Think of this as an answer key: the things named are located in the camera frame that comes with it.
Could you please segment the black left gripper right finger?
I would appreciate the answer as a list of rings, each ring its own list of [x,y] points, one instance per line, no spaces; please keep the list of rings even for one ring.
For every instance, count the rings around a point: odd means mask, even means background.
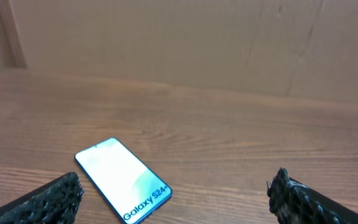
[[[280,224],[358,224],[358,213],[292,179],[284,168],[267,182],[267,196]]]

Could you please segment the Samsung Galaxy smartphone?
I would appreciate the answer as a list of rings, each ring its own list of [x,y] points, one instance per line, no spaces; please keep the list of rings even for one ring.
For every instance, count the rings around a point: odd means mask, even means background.
[[[142,223],[172,188],[116,138],[75,154],[75,160],[122,223]]]

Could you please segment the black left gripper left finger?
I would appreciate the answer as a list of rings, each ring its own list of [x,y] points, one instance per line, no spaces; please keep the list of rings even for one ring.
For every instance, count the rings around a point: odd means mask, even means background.
[[[0,207],[0,224],[73,224],[84,190],[78,175],[59,178]]]

